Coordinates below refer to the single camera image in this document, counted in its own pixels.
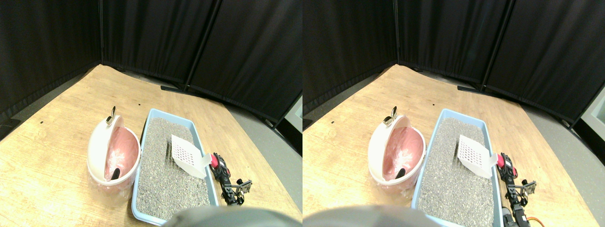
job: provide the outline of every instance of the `wooden table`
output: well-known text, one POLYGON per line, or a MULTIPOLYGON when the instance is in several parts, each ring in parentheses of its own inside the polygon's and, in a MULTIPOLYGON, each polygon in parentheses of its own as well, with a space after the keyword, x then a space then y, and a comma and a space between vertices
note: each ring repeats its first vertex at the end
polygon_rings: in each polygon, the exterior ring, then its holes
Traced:
MULTIPOLYGON (((458 91, 455 85, 400 65, 391 67, 303 132, 305 217, 340 206, 410 205, 411 196, 393 197, 377 190, 368 171, 370 137, 394 106, 399 114, 410 118, 427 143, 444 108, 485 121, 493 151, 507 154, 517 168, 516 182, 537 182, 535 194, 529 196, 525 207, 528 217, 537 217, 546 226, 598 226, 556 155, 519 104, 458 91)), ((510 207, 504 193, 502 200, 503 206, 510 207)))
POLYGON ((222 104, 162 91, 99 65, 0 142, 0 225, 148 225, 134 218, 129 203, 107 208, 94 201, 87 186, 88 139, 113 106, 139 138, 151 108, 192 120, 206 152, 227 161, 231 178, 252 180, 243 206, 302 219, 263 155, 222 104))

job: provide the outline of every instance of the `white litter scoop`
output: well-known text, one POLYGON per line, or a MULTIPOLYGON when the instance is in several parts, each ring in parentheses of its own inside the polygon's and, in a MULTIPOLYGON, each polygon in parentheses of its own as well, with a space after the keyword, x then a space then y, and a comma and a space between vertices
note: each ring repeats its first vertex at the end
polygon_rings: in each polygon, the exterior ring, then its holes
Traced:
POLYGON ((206 177, 204 167, 212 162, 212 156, 206 154, 202 157, 195 145, 175 135, 172 135, 172 159, 185 172, 199 179, 206 177))
POLYGON ((489 156, 489 150, 481 143, 460 135, 457 157, 473 173, 480 177, 491 178, 491 168, 498 162, 498 155, 489 156))

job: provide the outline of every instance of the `gray cat litter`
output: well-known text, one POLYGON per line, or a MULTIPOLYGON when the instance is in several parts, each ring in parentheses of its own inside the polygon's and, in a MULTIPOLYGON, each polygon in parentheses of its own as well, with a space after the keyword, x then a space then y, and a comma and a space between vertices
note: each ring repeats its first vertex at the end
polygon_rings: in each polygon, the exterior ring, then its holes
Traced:
POLYGON ((485 145, 483 131, 454 118, 444 119, 425 166, 417 208, 462 226, 492 226, 494 198, 491 179, 475 175, 456 158, 460 135, 485 145))
POLYGON ((139 173, 137 210, 168 220, 175 213, 196 206, 208 206, 204 179, 189 175, 171 156, 171 135, 193 143, 189 128, 156 117, 148 127, 139 173))

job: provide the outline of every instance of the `black curtain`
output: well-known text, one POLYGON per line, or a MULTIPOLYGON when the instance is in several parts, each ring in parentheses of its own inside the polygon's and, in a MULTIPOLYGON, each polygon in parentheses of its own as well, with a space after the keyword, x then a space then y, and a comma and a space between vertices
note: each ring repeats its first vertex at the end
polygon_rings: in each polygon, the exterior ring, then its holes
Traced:
POLYGON ((224 0, 191 88, 279 121, 302 92, 299 5, 224 0))
POLYGON ((212 1, 103 2, 103 64, 185 83, 212 1))
POLYGON ((398 0, 401 65, 481 83, 506 1, 398 0))
POLYGON ((392 0, 303 2, 307 114, 395 64, 397 44, 392 0))
POLYGON ((603 1, 517 1, 488 88, 573 122, 605 82, 603 15, 603 1))
POLYGON ((0 122, 99 63, 98 1, 0 4, 0 122))

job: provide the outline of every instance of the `blue litter box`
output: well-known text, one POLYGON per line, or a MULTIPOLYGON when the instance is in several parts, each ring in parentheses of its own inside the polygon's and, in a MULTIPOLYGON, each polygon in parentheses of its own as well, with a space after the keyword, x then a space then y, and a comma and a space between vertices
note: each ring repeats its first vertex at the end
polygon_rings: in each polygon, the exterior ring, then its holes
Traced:
MULTIPOLYGON (((142 152, 144 152, 144 150, 145 150, 144 146, 145 146, 145 135, 147 133, 147 126, 148 126, 147 122, 150 122, 151 119, 155 118, 155 117, 160 117, 160 118, 166 119, 169 122, 183 125, 183 126, 189 128, 189 130, 191 131, 191 134, 193 135, 193 144, 195 145, 195 147, 197 147, 201 151, 202 157, 205 156, 204 148, 201 146, 200 137, 198 136, 197 130, 195 129, 195 125, 193 124, 192 121, 179 117, 179 116, 176 116, 174 114, 169 114, 164 111, 160 111, 160 110, 156 110, 156 109, 151 109, 151 111, 149 111, 149 115, 147 115, 145 129, 143 129, 143 138, 141 140, 141 151, 142 152)), ((210 172, 210 167, 206 166, 205 170, 206 170, 206 178, 204 178, 204 179, 206 180, 206 183, 208 184, 208 199, 210 200, 210 205, 218 206, 217 192, 214 189, 214 181, 212 180, 212 177, 211 177, 212 173, 210 172)), ((141 166, 139 166, 137 168, 137 175, 135 176, 135 179, 134 179, 134 190, 132 192, 132 214, 134 214, 135 218, 137 218, 141 221, 160 226, 160 225, 164 224, 166 222, 166 220, 151 216, 149 214, 141 213, 137 210, 137 193, 138 193, 138 188, 139 188, 139 172, 140 171, 141 171, 141 166)))
MULTIPOLYGON (((437 134, 437 129, 439 129, 439 125, 441 124, 441 121, 446 118, 449 118, 449 117, 458 119, 464 123, 469 123, 471 125, 475 125, 475 126, 481 128, 481 130, 483 131, 483 137, 485 138, 485 148, 487 148, 489 150, 490 156, 494 155, 494 153, 492 152, 492 149, 491 149, 491 142, 489 141, 488 127, 485 125, 484 121, 476 119, 471 116, 467 116, 467 115, 458 113, 456 111, 443 109, 441 111, 441 114, 439 115, 439 120, 437 120, 437 124, 435 124, 435 129, 433 130, 433 135, 431 136, 431 141, 428 144, 427 154, 426 154, 426 157, 424 158, 422 168, 420 169, 420 175, 418 177, 418 182, 416 183, 416 189, 414 190, 414 197, 412 197, 411 207, 413 209, 417 209, 416 206, 418 205, 418 197, 420 196, 420 188, 422 186, 422 176, 424 175, 425 164, 431 155, 431 146, 433 145, 433 139, 435 138, 435 134, 437 134)), ((500 200, 500 185, 498 184, 498 172, 497 172, 495 166, 492 167, 491 180, 492 180, 492 188, 493 188, 493 192, 494 192, 494 194, 493 194, 493 196, 494 196, 494 227, 503 227, 504 223, 502 221, 502 201, 500 200)), ((429 219, 437 222, 437 224, 439 224, 441 226, 451 226, 451 227, 460 226, 458 224, 451 223, 446 220, 438 219, 438 218, 430 216, 430 215, 427 215, 427 217, 429 219)))

